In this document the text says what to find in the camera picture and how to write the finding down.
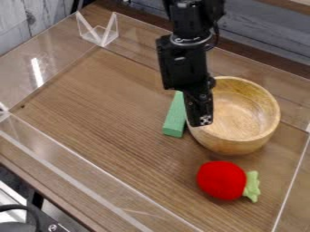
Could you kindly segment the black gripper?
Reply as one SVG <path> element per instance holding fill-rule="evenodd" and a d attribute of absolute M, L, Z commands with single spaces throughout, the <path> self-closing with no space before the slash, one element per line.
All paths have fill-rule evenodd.
<path fill-rule="evenodd" d="M 213 95 L 209 93 L 212 77 L 207 70 L 205 50 L 208 37 L 191 39 L 167 34 L 156 40 L 156 53 L 165 90 L 184 92 L 187 121 L 192 127 L 213 122 Z M 188 92 L 201 93 L 199 100 Z"/>

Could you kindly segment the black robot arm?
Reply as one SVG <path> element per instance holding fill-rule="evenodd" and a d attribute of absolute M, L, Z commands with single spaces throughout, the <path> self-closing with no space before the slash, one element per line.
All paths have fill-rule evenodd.
<path fill-rule="evenodd" d="M 172 32 L 156 40 L 165 90 L 184 95 L 187 121 L 192 127 L 213 122 L 215 79 L 208 73 L 207 52 L 217 45 L 217 21 L 225 0 L 161 0 Z"/>

